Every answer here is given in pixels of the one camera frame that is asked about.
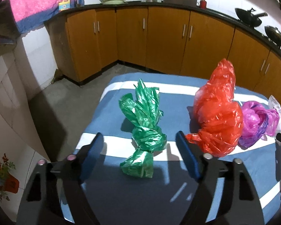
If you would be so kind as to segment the flower decorated panel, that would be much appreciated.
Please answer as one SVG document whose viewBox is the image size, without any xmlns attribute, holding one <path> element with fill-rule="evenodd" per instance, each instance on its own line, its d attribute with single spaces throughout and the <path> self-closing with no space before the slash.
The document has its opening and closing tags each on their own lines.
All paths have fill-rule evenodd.
<svg viewBox="0 0 281 225">
<path fill-rule="evenodd" d="M 10 201 L 9 193 L 17 194 L 19 191 L 19 180 L 11 175 L 11 171 L 16 170 L 15 164 L 8 159 L 6 154 L 0 154 L 0 202 Z"/>
</svg>

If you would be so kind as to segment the yellow detergent bottle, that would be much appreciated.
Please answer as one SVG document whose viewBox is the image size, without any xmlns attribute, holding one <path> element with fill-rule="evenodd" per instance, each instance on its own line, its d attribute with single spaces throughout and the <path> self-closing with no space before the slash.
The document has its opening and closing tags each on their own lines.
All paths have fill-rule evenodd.
<svg viewBox="0 0 281 225">
<path fill-rule="evenodd" d="M 60 0 L 58 2 L 59 12 L 70 9 L 70 0 Z"/>
</svg>

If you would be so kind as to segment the red bottle on counter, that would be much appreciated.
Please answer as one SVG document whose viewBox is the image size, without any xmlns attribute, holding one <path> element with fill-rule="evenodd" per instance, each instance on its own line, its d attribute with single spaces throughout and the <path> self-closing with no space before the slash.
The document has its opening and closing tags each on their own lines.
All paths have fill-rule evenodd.
<svg viewBox="0 0 281 225">
<path fill-rule="evenodd" d="M 201 9 L 207 8 L 207 1 L 206 0 L 200 0 L 200 8 Z"/>
</svg>

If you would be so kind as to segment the magenta purple plastic bag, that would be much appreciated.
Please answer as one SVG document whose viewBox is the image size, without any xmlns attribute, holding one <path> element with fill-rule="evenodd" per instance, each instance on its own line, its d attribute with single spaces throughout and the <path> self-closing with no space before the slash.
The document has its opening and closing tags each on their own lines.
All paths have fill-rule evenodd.
<svg viewBox="0 0 281 225">
<path fill-rule="evenodd" d="M 238 140 L 242 149 L 248 149 L 265 135 L 268 124 L 266 108 L 257 101 L 247 101 L 242 105 L 243 130 Z"/>
</svg>

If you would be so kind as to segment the white plastic bag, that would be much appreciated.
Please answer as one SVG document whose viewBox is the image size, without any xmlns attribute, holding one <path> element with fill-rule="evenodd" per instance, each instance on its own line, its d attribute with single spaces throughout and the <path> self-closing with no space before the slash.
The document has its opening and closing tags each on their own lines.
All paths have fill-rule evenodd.
<svg viewBox="0 0 281 225">
<path fill-rule="evenodd" d="M 276 137 L 281 133 L 281 105 L 277 99 L 271 95 L 268 99 L 268 107 L 266 114 L 268 117 L 268 124 L 265 130 L 265 135 Z"/>
</svg>

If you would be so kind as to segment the green plastic bag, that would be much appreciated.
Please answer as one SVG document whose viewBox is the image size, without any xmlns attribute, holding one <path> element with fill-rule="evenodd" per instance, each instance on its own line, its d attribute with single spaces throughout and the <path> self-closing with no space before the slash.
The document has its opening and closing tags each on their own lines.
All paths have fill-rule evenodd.
<svg viewBox="0 0 281 225">
<path fill-rule="evenodd" d="M 143 80 L 135 86 L 135 98 L 125 94 L 119 100 L 119 107 L 125 117 L 134 125 L 132 139 L 136 144 L 134 153 L 120 163 L 122 172 L 138 178 L 152 178 L 154 174 L 153 157 L 163 151 L 167 136 L 158 126 L 163 111 L 159 108 L 158 87 L 146 87 Z"/>
</svg>

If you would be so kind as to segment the lower wooden cabinets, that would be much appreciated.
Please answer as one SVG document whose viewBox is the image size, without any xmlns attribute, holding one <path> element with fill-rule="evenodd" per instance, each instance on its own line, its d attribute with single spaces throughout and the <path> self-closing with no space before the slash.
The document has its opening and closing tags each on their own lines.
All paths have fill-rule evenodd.
<svg viewBox="0 0 281 225">
<path fill-rule="evenodd" d="M 237 86 L 281 104 L 281 48 L 219 12 L 155 3 L 89 5 L 62 11 L 45 26 L 58 69 L 79 84 L 117 61 L 207 79 L 227 59 Z"/>
</svg>

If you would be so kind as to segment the red plastic bag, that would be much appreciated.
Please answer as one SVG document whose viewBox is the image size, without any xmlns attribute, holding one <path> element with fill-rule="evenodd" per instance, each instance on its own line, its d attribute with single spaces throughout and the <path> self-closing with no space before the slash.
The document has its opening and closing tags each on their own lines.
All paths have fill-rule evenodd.
<svg viewBox="0 0 281 225">
<path fill-rule="evenodd" d="M 219 158 L 231 153 L 242 135 L 242 109 L 233 100 L 235 82 L 232 63 L 222 59 L 194 97 L 193 116 L 200 129 L 187 134 L 186 139 Z"/>
</svg>

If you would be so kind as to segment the black wok with lid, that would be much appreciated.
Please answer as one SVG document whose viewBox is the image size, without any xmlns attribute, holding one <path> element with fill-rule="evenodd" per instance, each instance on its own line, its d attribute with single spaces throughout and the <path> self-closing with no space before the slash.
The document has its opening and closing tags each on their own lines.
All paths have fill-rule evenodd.
<svg viewBox="0 0 281 225">
<path fill-rule="evenodd" d="M 265 33 L 270 40 L 272 40 L 277 46 L 281 47 L 281 32 L 273 26 L 265 26 Z"/>
</svg>

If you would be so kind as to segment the black wok left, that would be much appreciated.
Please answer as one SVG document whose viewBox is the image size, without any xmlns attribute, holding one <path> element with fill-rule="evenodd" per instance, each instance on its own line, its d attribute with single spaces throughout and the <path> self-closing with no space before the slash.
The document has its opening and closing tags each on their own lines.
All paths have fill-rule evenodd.
<svg viewBox="0 0 281 225">
<path fill-rule="evenodd" d="M 235 12 L 239 20 L 252 28 L 258 27 L 262 24 L 260 17 L 268 16 L 266 12 L 253 14 L 252 12 L 254 11 L 255 10 L 253 8 L 251 8 L 250 10 L 235 8 Z"/>
</svg>

